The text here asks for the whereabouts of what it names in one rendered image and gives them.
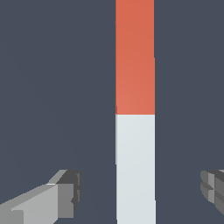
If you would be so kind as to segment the orange and white peg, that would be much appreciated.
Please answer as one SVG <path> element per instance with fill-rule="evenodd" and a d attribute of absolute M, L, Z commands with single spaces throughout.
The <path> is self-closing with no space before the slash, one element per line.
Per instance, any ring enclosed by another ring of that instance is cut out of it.
<path fill-rule="evenodd" d="M 117 224 L 156 224 L 154 0 L 115 0 Z"/>

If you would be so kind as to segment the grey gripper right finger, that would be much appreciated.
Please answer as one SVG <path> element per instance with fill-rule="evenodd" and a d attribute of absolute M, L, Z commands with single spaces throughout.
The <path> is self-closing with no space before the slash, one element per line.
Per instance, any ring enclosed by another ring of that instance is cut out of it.
<path fill-rule="evenodd" d="M 217 209 L 224 209 L 224 170 L 200 172 L 202 195 Z"/>

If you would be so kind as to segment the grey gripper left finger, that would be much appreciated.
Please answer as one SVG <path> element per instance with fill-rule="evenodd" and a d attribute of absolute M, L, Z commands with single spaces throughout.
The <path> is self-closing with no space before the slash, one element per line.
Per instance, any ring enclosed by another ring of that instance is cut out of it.
<path fill-rule="evenodd" d="M 82 195 L 82 171 L 59 170 L 46 184 L 0 205 L 0 224 L 54 224 L 73 218 Z"/>

